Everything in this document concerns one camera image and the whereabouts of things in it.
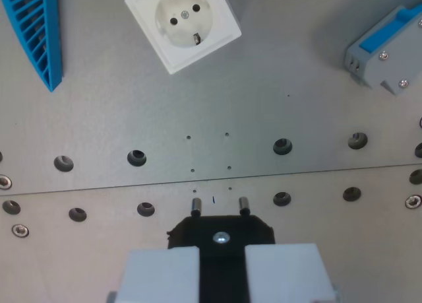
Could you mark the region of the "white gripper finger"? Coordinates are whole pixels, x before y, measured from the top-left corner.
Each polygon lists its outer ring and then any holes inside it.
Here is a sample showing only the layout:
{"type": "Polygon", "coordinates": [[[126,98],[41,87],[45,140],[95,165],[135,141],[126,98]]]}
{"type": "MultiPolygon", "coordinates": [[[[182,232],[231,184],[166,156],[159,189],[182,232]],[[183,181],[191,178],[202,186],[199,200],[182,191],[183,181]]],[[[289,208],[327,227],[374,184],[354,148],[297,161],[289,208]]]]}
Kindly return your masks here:
{"type": "Polygon", "coordinates": [[[316,244],[245,247],[251,302],[336,302],[316,244]]]}
{"type": "Polygon", "coordinates": [[[115,301],[199,302],[199,249],[132,251],[115,301]]]}

